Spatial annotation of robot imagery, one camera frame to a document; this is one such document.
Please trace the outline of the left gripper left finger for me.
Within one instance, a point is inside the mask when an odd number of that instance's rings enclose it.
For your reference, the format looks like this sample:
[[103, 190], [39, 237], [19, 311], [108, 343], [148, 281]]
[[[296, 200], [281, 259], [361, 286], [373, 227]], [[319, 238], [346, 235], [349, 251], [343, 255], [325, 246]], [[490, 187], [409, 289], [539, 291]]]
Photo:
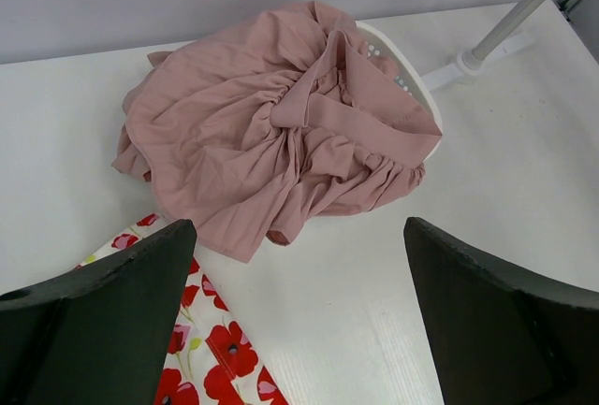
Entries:
[[179, 220], [1, 296], [4, 404], [151, 404], [197, 233]]

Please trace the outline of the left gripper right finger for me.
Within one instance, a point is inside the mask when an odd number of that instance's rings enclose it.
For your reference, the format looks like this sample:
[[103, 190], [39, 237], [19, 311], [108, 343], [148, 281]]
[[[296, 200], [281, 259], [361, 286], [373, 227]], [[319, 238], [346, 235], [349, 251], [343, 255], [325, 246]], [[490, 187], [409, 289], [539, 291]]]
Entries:
[[403, 237], [446, 404], [597, 403], [597, 293], [421, 218], [406, 221]]

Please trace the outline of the red poppy print skirt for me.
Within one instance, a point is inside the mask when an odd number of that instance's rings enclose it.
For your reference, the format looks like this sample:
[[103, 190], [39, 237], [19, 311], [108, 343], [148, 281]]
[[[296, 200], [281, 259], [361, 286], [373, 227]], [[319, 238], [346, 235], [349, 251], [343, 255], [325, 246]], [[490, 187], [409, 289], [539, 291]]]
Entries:
[[197, 261], [191, 262], [154, 402], [287, 403]]

